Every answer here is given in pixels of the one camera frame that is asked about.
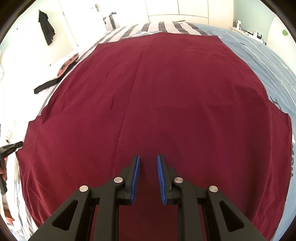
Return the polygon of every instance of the white wall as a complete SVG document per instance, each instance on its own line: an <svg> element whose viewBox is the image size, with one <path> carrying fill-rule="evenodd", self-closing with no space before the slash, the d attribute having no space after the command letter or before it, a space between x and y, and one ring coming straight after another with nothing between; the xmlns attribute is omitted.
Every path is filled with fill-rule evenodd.
<svg viewBox="0 0 296 241"><path fill-rule="evenodd" d="M234 20L242 22L242 29L262 34L265 42L274 16L260 0L234 0Z"/></svg>
<svg viewBox="0 0 296 241"><path fill-rule="evenodd" d="M48 15L56 33L49 46L38 22L39 9ZM38 76L51 63L73 51L65 25L57 0L37 0L16 20L1 43L4 76L0 81L0 146L11 120L17 123L30 111L30 106L24 105L26 94L41 84Z"/></svg>
<svg viewBox="0 0 296 241"><path fill-rule="evenodd" d="M287 36L283 35L283 30L288 32ZM296 73L296 43L278 16L275 16L271 23L266 45Z"/></svg>

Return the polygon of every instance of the hanging jacket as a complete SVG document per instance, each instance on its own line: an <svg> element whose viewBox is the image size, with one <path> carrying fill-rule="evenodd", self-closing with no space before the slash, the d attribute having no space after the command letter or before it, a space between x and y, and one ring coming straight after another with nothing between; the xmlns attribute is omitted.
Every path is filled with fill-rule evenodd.
<svg viewBox="0 0 296 241"><path fill-rule="evenodd" d="M55 35L54 28L49 23L47 14L40 11L40 10L39 10L38 22L41 25L41 29L44 34L47 45L50 45L52 43L53 37Z"/></svg>

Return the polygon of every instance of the green sticker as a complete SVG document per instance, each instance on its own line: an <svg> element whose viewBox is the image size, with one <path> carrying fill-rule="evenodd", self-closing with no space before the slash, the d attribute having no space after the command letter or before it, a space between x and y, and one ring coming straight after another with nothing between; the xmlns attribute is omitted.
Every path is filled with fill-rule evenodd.
<svg viewBox="0 0 296 241"><path fill-rule="evenodd" d="M286 30L283 30L283 35L287 36L289 33Z"/></svg>

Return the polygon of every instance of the light switch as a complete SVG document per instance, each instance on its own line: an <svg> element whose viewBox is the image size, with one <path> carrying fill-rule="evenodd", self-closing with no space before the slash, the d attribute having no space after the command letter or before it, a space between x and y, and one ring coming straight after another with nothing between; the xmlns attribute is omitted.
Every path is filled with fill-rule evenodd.
<svg viewBox="0 0 296 241"><path fill-rule="evenodd" d="M15 120L12 120L12 122L11 122L12 128L15 127L15 124L16 124Z"/></svg>

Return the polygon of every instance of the blue gripper pad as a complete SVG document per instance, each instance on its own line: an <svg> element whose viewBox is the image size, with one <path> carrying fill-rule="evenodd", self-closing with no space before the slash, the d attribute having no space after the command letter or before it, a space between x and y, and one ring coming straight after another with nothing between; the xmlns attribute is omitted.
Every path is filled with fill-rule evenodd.
<svg viewBox="0 0 296 241"><path fill-rule="evenodd" d="M137 194L137 187L138 187L138 180L139 180L139 173L140 173L140 157L137 157L135 170L133 172L133 180L131 182L131 203L136 199Z"/></svg>
<svg viewBox="0 0 296 241"><path fill-rule="evenodd" d="M160 156L157 156L157 172L158 172L161 200L163 201L163 205L165 205L167 201L166 194L165 194L165 177L163 175L163 167L161 165Z"/></svg>

